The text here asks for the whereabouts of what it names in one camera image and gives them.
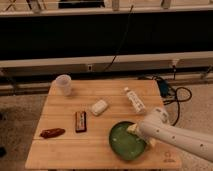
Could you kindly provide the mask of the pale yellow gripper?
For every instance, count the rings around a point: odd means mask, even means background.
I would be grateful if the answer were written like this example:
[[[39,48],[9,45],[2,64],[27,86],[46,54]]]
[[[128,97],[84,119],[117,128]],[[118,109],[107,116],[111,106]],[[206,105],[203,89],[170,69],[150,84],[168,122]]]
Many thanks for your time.
[[[132,124],[127,128],[127,132],[131,134],[135,134],[137,132],[138,125]],[[154,147],[156,145],[156,140],[154,138],[151,138],[145,134],[139,134],[137,133],[137,136],[144,140],[150,147]]]

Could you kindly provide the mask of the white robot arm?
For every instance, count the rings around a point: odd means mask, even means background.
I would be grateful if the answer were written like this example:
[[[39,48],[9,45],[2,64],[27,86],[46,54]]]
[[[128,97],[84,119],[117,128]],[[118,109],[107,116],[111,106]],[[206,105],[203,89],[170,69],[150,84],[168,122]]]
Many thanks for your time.
[[[143,140],[155,138],[213,162],[213,135],[170,125],[169,114],[164,108],[152,109],[138,123],[129,126],[127,131]]]

